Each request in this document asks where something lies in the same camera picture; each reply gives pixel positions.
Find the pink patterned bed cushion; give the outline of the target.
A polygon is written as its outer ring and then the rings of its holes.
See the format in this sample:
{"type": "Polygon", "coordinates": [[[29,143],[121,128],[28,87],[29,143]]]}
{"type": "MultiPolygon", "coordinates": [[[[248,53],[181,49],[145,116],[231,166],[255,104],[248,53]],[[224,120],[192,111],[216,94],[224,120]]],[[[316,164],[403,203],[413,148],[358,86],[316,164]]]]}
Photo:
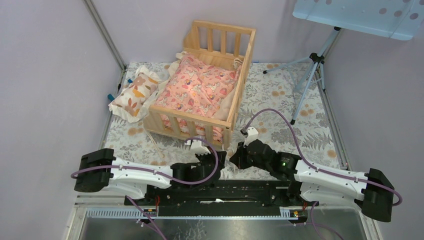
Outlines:
{"type": "Polygon", "coordinates": [[[198,117],[225,121],[229,116],[243,62],[233,69],[206,64],[192,54],[181,57],[154,106],[198,117]]]}

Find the wooden pet bed frame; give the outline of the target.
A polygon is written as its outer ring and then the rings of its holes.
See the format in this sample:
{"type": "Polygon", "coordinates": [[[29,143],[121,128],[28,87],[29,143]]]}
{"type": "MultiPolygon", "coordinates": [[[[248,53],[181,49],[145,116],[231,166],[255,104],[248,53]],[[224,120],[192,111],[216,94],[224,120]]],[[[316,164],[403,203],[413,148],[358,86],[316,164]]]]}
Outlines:
{"type": "Polygon", "coordinates": [[[252,63],[254,28],[194,20],[182,58],[143,120],[148,132],[227,149],[252,63]]]}

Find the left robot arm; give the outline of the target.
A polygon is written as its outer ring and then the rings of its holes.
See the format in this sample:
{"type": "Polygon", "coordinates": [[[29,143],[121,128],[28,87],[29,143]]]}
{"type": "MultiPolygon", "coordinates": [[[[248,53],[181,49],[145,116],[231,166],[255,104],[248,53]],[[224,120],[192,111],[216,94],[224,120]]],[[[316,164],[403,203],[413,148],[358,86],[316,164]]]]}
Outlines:
{"type": "Polygon", "coordinates": [[[81,157],[79,169],[70,177],[74,190],[80,193],[112,191],[138,200],[148,206],[155,200],[149,187],[169,190],[192,190],[209,186],[220,179],[227,152],[216,149],[200,136],[185,140],[197,162],[172,165],[148,165],[130,162],[103,148],[81,157]]]}

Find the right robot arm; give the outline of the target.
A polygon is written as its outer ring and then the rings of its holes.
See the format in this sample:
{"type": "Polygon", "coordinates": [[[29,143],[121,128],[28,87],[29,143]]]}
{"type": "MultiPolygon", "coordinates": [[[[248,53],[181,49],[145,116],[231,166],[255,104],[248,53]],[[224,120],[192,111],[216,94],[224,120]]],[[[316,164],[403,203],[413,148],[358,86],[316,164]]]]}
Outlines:
{"type": "Polygon", "coordinates": [[[283,203],[347,205],[379,222],[392,220],[394,187],[378,169],[368,172],[334,169],[317,163],[306,163],[301,156],[275,151],[258,139],[258,131],[249,127],[244,141],[237,145],[229,159],[238,169],[256,167],[272,177],[287,181],[283,203]]]}

